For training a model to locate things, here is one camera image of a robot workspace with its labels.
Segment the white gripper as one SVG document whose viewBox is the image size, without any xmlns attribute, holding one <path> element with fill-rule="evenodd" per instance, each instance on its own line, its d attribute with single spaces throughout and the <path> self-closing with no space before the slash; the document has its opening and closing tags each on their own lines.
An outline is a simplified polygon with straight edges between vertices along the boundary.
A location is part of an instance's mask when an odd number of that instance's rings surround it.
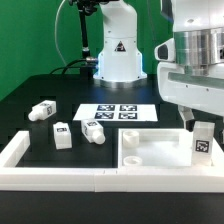
<svg viewBox="0 0 224 224">
<path fill-rule="evenodd" d="M 187 75 L 182 66 L 168 62 L 158 64 L 157 79 L 162 99 L 179 105 L 186 130 L 194 128 L 192 109 L 224 117 L 224 79 Z"/>
</svg>

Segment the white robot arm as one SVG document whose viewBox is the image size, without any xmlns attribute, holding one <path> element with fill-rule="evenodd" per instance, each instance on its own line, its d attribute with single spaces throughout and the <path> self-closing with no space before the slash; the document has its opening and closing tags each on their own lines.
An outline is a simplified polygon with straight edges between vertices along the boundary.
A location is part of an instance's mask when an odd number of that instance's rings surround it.
<svg viewBox="0 0 224 224">
<path fill-rule="evenodd" d="M 100 1 L 104 47 L 98 55 L 97 83 L 126 88 L 142 82 L 137 48 L 137 13 L 124 0 Z M 224 120 L 224 0 L 160 0 L 173 22 L 173 36 L 158 45 L 157 83 L 161 98 L 178 106 L 184 122 L 194 109 Z"/>
</svg>

